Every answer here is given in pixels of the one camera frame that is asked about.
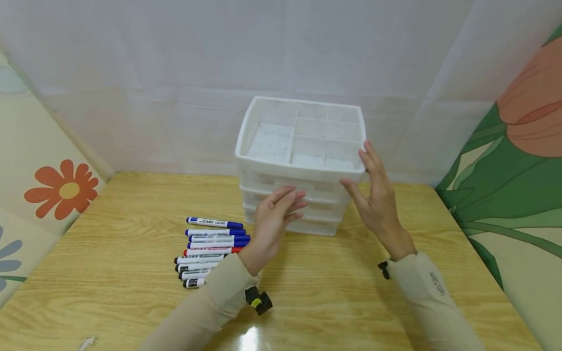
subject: finger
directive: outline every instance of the finger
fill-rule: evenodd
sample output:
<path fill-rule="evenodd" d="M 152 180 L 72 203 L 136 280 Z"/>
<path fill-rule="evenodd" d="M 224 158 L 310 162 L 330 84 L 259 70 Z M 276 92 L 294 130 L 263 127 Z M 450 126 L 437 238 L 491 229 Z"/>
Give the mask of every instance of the finger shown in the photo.
<path fill-rule="evenodd" d="M 285 214 L 293 202 L 302 199 L 305 195 L 306 193 L 302 190 L 295 193 L 288 193 L 277 201 L 277 204 L 275 204 L 275 210 L 279 211 L 279 213 Z"/>
<path fill-rule="evenodd" d="M 371 184 L 376 184 L 379 181 L 379 170 L 375 164 L 375 161 L 365 152 L 363 149 L 359 149 L 359 157 L 365 165 L 365 171 L 369 174 L 369 179 Z"/>
<path fill-rule="evenodd" d="M 269 195 L 264 199 L 264 201 L 268 201 L 268 202 L 271 201 L 273 204 L 276 204 L 277 201 L 282 199 L 285 195 L 292 192 L 293 190 L 295 190 L 294 186 L 284 186 L 272 192 L 271 195 Z"/>
<path fill-rule="evenodd" d="M 357 184 L 349 178 L 341 178 L 339 182 L 346 188 L 347 193 L 351 196 L 353 202 L 355 202 L 355 206 L 360 207 L 365 205 L 367 199 L 361 194 Z"/>
<path fill-rule="evenodd" d="M 377 152 L 373 148 L 373 144 L 368 140 L 365 142 L 365 149 L 367 150 L 367 154 L 369 155 L 369 157 L 375 163 L 375 166 L 377 168 L 377 173 L 379 176 L 378 180 L 388 181 L 386 170 L 384 169 L 384 163 L 380 159 L 379 154 L 377 154 Z"/>
<path fill-rule="evenodd" d="M 380 166 L 380 165 L 383 164 L 383 162 L 380 160 L 379 155 L 377 154 L 377 152 L 373 148 L 373 145 L 371 144 L 370 141 L 367 140 L 366 142 L 364 142 L 363 146 L 365 147 L 365 151 L 367 151 L 367 154 L 369 155 L 369 157 L 375 162 L 375 164 L 377 166 Z"/>
<path fill-rule="evenodd" d="M 299 200 L 297 202 L 294 202 L 291 207 L 289 207 L 289 209 L 287 210 L 287 213 L 292 213 L 298 209 L 301 209 L 303 207 L 306 207 L 309 203 L 306 200 Z"/>
<path fill-rule="evenodd" d="M 287 226 L 289 223 L 302 218 L 302 216 L 302 212 L 291 213 L 290 215 L 286 215 L 285 218 L 283 218 L 283 223 L 285 224 L 285 226 Z"/>

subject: orange tulip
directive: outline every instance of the orange tulip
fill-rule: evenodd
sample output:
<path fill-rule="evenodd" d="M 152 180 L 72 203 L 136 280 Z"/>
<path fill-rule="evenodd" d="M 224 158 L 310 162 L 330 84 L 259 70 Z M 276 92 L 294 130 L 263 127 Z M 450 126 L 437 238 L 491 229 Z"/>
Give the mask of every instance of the orange tulip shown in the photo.
<path fill-rule="evenodd" d="M 562 38 L 538 50 L 497 105 L 517 148 L 562 157 Z"/>

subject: white plastic drawer organizer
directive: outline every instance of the white plastic drawer organizer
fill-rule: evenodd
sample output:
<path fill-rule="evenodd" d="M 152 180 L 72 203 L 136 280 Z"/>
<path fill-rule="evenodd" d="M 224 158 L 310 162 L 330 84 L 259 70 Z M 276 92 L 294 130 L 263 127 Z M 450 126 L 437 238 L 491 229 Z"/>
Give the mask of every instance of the white plastic drawer organizer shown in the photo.
<path fill-rule="evenodd" d="M 338 180 L 358 182 L 365 167 L 357 151 L 365 141 L 358 106 L 254 97 L 236 144 L 246 221 L 256 206 L 285 185 L 306 191 L 304 217 L 288 230 L 335 235 L 349 195 Z"/>

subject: orange flower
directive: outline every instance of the orange flower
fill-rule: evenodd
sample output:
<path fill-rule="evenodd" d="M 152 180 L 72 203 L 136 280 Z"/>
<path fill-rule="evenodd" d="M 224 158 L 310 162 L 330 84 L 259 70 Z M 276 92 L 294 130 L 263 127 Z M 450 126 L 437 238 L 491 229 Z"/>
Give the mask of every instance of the orange flower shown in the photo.
<path fill-rule="evenodd" d="M 538 50 L 497 105 L 517 148 L 562 157 L 562 38 Z"/>
<path fill-rule="evenodd" d="M 74 174 L 74 164 L 66 159 L 61 162 L 61 174 L 53 167 L 41 167 L 35 172 L 35 179 L 50 188 L 33 188 L 25 192 L 24 198 L 31 203 L 44 202 L 35 215 L 39 218 L 45 215 L 58 204 L 55 210 L 55 218 L 63 220 L 73 209 L 82 213 L 97 196 L 94 187 L 98 185 L 98 179 L 92 178 L 92 172 L 88 172 L 88 165 L 81 163 Z"/>

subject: hand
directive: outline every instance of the hand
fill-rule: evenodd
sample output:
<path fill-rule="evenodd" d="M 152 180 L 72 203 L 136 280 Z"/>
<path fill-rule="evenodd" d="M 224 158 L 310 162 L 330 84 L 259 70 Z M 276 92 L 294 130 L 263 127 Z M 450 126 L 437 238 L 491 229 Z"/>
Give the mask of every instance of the hand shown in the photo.
<path fill-rule="evenodd" d="M 295 211 L 308 205 L 302 199 L 306 193 L 293 192 L 294 189 L 294 186 L 278 189 L 257 206 L 252 240 L 238 253 L 253 276 L 275 257 L 287 225 L 302 217 L 302 213 Z"/>
<path fill-rule="evenodd" d="M 409 254 L 416 253 L 410 233 L 398 220 L 394 188 L 388 180 L 384 166 L 371 142 L 365 142 L 365 151 L 359 149 L 371 180 L 369 197 L 363 196 L 357 184 L 351 179 L 342 178 L 339 182 L 355 202 L 361 221 L 369 228 L 386 248 L 393 261 L 398 261 Z"/>

